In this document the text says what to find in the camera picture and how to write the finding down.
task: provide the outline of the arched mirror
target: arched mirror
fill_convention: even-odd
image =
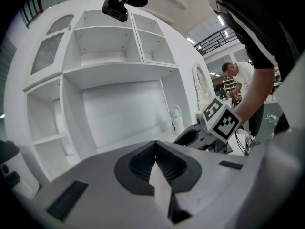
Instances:
[[[208,87],[207,79],[202,71],[201,65],[199,65],[197,63],[193,65],[193,78],[194,78],[195,84],[198,85],[202,96],[204,98],[210,98],[212,96],[212,94]]]

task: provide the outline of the black rubber grip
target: black rubber grip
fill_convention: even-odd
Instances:
[[[225,161],[225,160],[221,161],[219,164],[222,166],[230,167],[230,168],[237,169],[237,170],[241,170],[243,168],[242,164],[233,163],[233,162],[229,162],[229,161]]]
[[[56,219],[64,221],[76,202],[86,190],[88,184],[74,181],[46,211]]]

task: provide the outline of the camera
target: camera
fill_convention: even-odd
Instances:
[[[128,19],[128,11],[124,3],[117,0],[106,0],[103,4],[102,12],[120,22],[125,22]]]

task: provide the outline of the person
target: person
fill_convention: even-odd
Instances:
[[[148,0],[123,0],[142,7]],[[242,123],[250,119],[269,95],[279,67],[282,80],[289,74],[305,48],[302,23],[294,23],[303,14],[303,0],[208,0],[214,12],[235,32],[254,65],[247,94],[234,109]],[[289,128],[282,115],[275,133]]]
[[[233,77],[236,81],[236,88],[229,93],[229,96],[234,96],[241,91],[243,99],[250,86],[251,79],[254,74],[254,67],[247,62],[238,62],[234,64],[225,63],[222,66],[222,71]],[[262,106],[249,119],[250,138],[252,141],[255,140],[259,128],[261,127],[263,113],[264,104],[262,104]]]

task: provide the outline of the frosted glass panel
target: frosted glass panel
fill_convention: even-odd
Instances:
[[[60,34],[46,39],[41,43],[33,64],[31,74],[35,74],[36,72],[54,63],[56,51],[58,49],[59,43],[61,42],[62,36],[63,34]]]
[[[67,16],[61,17],[60,19],[56,20],[54,22],[54,24],[52,24],[47,35],[57,32],[57,31],[61,31],[62,29],[68,27],[68,25],[70,24],[73,17],[74,17],[73,15],[67,15]]]

